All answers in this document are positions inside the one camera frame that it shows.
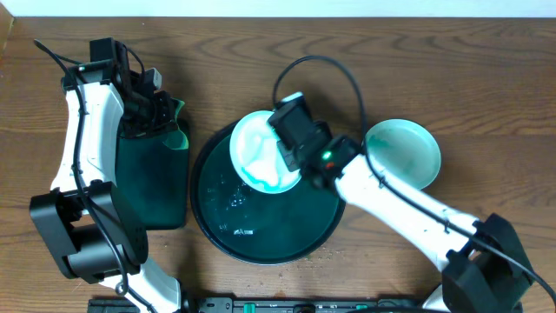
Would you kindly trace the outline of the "green scouring sponge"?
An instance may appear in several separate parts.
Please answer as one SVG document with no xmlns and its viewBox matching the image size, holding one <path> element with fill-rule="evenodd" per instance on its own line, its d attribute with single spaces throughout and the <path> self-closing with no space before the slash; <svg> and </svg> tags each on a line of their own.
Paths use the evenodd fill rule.
<svg viewBox="0 0 556 313">
<path fill-rule="evenodd" d="M 175 105 L 175 112 L 173 115 L 175 129 L 167 134 L 166 139 L 163 141 L 163 143 L 171 150 L 187 150 L 189 148 L 189 139 L 179 125 L 181 119 L 178 118 L 180 111 L 185 105 L 185 102 L 176 98 L 173 98 L 172 101 Z"/>
</svg>

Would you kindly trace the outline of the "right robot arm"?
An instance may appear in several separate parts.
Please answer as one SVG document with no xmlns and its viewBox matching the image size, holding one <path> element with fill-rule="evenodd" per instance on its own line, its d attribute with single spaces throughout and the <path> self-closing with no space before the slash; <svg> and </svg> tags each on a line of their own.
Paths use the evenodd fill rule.
<svg viewBox="0 0 556 313">
<path fill-rule="evenodd" d="M 516 312 L 533 285 L 532 265 L 513 226 L 481 221 L 402 182 L 380 167 L 364 143 L 333 137 L 324 122 L 275 119 L 280 149 L 301 170 L 332 185 L 420 250 L 441 274 L 418 312 Z"/>
</svg>

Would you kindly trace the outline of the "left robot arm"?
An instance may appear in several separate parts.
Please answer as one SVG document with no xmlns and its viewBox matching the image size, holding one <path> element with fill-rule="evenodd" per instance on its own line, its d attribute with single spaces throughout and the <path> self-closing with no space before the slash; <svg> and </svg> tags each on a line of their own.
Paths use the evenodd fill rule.
<svg viewBox="0 0 556 313">
<path fill-rule="evenodd" d="M 150 257 L 148 233 L 185 223 L 189 130 L 183 101 L 158 70 L 133 71 L 135 58 L 111 37 L 91 41 L 85 63 L 54 55 L 69 121 L 30 217 L 68 279 L 112 289 L 128 310 L 182 312 L 182 286 Z"/>
</svg>

